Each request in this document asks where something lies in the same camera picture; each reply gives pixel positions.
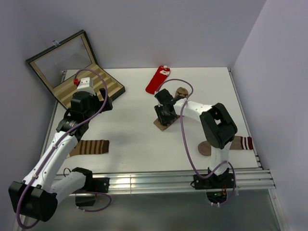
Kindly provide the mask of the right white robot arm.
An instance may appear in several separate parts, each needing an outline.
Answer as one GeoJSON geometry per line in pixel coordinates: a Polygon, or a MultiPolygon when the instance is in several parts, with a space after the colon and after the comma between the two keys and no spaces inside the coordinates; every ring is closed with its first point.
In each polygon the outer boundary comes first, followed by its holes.
{"type": "Polygon", "coordinates": [[[206,105],[190,101],[188,97],[172,97],[168,90],[163,89],[154,94],[158,105],[154,107],[160,124],[167,125],[176,117],[180,117],[180,127],[186,155],[195,171],[201,179],[208,179],[212,187],[220,187],[229,169],[234,169],[229,162],[229,150],[238,129],[226,107],[217,103],[206,105]],[[183,118],[188,117],[199,121],[202,125],[206,141],[211,147],[210,164],[208,174],[202,176],[193,164],[186,140],[183,118]]]}

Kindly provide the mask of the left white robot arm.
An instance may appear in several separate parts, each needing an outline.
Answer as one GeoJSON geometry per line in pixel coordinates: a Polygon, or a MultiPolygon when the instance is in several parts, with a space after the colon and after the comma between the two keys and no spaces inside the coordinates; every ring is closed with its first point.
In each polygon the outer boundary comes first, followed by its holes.
{"type": "Polygon", "coordinates": [[[89,123],[97,114],[112,110],[112,99],[102,88],[100,101],[96,94],[88,90],[78,90],[71,99],[71,106],[60,121],[56,133],[31,172],[21,182],[11,183],[8,192],[16,213],[18,224],[26,228],[21,216],[30,217],[36,222],[50,220],[59,203],[74,192],[90,193],[94,187],[91,170],[76,167],[54,183],[54,178],[64,160],[71,153],[103,154],[108,151],[109,142],[105,140],[84,141],[82,136],[89,123]]]}

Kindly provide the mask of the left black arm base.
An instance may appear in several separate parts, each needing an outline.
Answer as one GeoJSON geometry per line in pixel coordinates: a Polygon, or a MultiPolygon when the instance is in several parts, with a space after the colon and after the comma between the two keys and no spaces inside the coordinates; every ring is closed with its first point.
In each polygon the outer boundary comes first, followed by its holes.
{"type": "Polygon", "coordinates": [[[86,188],[82,188],[76,191],[75,204],[79,208],[92,207],[98,201],[101,196],[107,198],[107,204],[104,208],[107,208],[111,204],[111,197],[107,194],[109,190],[110,178],[93,178],[90,185],[86,188]]]}

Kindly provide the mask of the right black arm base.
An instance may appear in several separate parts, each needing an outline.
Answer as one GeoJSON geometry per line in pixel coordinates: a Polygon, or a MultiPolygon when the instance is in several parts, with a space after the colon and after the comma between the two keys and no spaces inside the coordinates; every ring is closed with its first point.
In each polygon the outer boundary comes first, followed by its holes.
{"type": "Polygon", "coordinates": [[[219,176],[213,174],[207,179],[202,179],[195,174],[191,186],[195,190],[206,190],[207,199],[215,205],[225,203],[230,197],[235,196],[236,191],[232,173],[224,173],[219,176]]]}

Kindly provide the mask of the tan argyle sock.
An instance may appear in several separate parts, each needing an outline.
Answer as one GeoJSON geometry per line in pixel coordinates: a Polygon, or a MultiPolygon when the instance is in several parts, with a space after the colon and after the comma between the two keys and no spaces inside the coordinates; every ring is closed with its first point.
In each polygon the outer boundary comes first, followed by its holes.
{"type": "Polygon", "coordinates": [[[158,105],[154,107],[157,119],[154,124],[164,131],[170,127],[180,116],[176,114],[174,105],[177,101],[188,96],[188,91],[185,88],[179,87],[173,97],[167,89],[162,89],[157,92],[154,97],[158,101],[158,105]]]}

